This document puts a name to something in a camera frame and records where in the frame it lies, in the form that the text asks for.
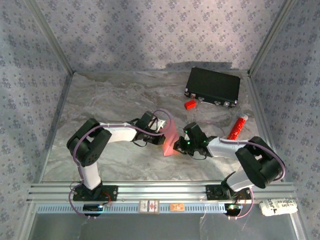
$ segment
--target pink object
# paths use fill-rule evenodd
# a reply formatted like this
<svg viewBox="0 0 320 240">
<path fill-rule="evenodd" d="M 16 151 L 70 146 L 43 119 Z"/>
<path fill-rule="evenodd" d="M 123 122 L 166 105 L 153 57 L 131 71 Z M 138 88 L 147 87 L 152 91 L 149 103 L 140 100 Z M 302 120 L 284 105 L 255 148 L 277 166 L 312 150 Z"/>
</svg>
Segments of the pink object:
<svg viewBox="0 0 320 240">
<path fill-rule="evenodd" d="M 164 144 L 162 145 L 163 155 L 166 157 L 178 154 L 179 152 L 174 150 L 174 144 L 176 141 L 179 140 L 179 135 L 177 132 L 175 121 L 172 120 L 170 124 L 170 120 L 167 120 L 165 127 L 160 130 L 160 132 L 164 131 L 166 131 L 166 133 L 164 134 L 165 140 Z"/>
</svg>

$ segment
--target red block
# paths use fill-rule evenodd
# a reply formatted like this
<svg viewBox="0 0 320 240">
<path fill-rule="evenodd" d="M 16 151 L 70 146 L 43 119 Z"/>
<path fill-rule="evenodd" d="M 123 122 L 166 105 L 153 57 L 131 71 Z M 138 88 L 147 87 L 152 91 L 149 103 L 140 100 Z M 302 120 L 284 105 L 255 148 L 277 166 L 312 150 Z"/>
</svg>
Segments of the red block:
<svg viewBox="0 0 320 240">
<path fill-rule="evenodd" d="M 187 101 L 184 104 L 185 109 L 192 109 L 197 105 L 197 102 L 195 100 Z"/>
</svg>

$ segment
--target white label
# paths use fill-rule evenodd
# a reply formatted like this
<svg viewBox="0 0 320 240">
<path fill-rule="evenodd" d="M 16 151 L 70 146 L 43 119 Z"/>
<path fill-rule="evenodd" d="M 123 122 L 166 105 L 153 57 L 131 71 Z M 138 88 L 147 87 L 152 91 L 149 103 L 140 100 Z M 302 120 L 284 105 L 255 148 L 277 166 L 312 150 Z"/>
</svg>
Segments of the white label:
<svg viewBox="0 0 320 240">
<path fill-rule="evenodd" d="M 139 213 L 141 214 L 159 214 L 160 201 L 156 199 L 140 200 Z"/>
<path fill-rule="evenodd" d="M 296 201 L 291 198 L 265 199 L 259 207 L 265 216 L 293 214 L 298 211 Z"/>
</svg>

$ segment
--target sticker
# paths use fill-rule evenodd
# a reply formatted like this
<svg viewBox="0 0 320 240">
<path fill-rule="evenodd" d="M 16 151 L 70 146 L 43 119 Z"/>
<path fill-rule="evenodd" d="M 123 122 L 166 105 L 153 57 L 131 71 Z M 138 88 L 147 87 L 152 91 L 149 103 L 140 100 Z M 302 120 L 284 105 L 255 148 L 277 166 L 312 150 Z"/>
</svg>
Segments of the sticker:
<svg viewBox="0 0 320 240">
<path fill-rule="evenodd" d="M 185 210 L 184 203 L 171 203 L 170 204 L 170 211 L 171 212 L 182 212 Z"/>
<path fill-rule="evenodd" d="M 150 200 L 140 200 L 139 201 L 139 213 L 140 214 L 159 214 L 159 200 L 150 199 Z"/>
</svg>

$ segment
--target blue floral pattern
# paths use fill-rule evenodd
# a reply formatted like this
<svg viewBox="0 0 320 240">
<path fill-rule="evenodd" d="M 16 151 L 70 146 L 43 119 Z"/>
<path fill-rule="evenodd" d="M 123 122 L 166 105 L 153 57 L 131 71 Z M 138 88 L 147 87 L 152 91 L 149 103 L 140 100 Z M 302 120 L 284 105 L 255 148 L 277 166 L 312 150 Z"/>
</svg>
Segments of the blue floral pattern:
<svg viewBox="0 0 320 240">
<path fill-rule="evenodd" d="M 67 74 L 27 6 L 0 3 L 0 239 L 16 239 Z"/>
<path fill-rule="evenodd" d="M 298 1 L 253 79 L 310 235 L 320 239 L 320 2 Z"/>
<path fill-rule="evenodd" d="M 283 2 L 38 0 L 72 68 L 99 72 L 247 70 Z"/>
</svg>

